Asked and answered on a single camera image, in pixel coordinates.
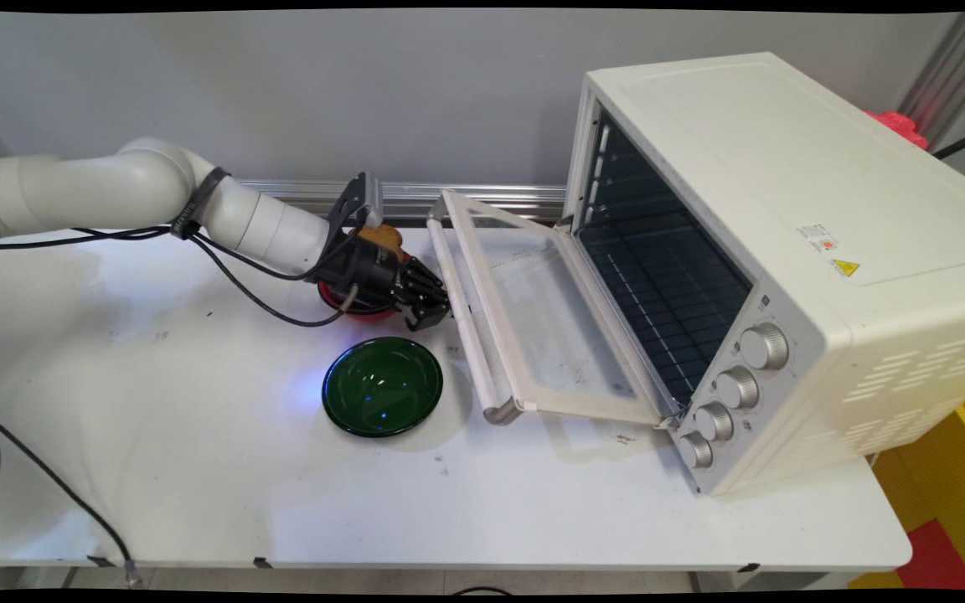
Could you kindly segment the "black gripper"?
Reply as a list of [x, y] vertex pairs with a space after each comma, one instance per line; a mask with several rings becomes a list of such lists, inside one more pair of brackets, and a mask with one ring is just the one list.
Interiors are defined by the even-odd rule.
[[[399, 304], [411, 332], [437, 326], [451, 312], [444, 283], [417, 257], [403, 262], [402, 245], [402, 233], [392, 226], [363, 228], [354, 237], [334, 229], [317, 281], [341, 297], [356, 286], [354, 306], [385, 310]], [[398, 272], [401, 301], [395, 294]]]

